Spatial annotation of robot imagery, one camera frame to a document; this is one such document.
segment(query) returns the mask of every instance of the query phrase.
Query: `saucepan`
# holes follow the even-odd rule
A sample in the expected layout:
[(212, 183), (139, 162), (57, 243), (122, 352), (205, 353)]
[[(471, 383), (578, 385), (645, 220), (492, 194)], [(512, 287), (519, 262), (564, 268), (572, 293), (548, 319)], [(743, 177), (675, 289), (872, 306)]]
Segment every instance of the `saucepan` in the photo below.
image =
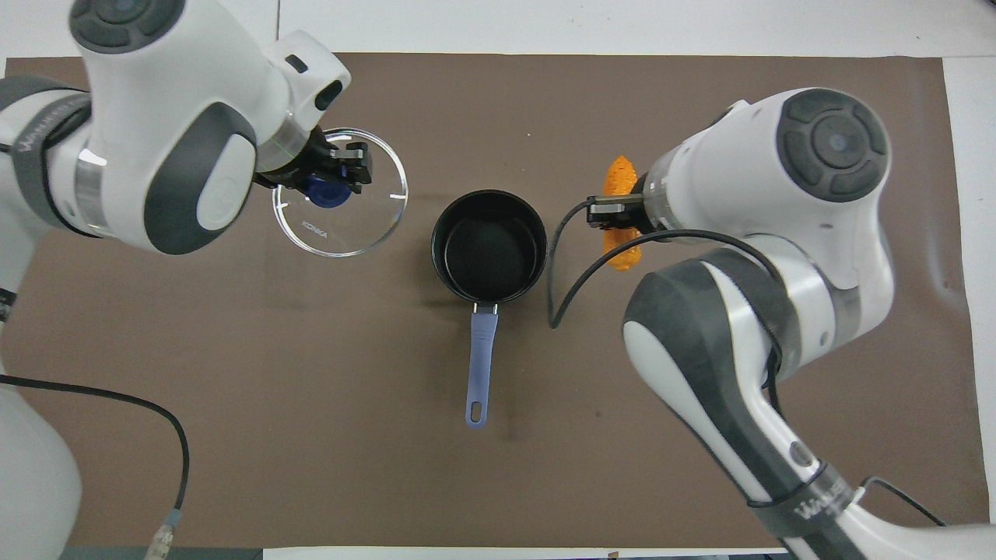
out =
[(547, 234), (536, 210), (504, 190), (454, 200), (432, 230), (432, 264), (453, 293), (474, 303), (465, 420), (484, 427), (498, 304), (526, 293), (543, 273)]

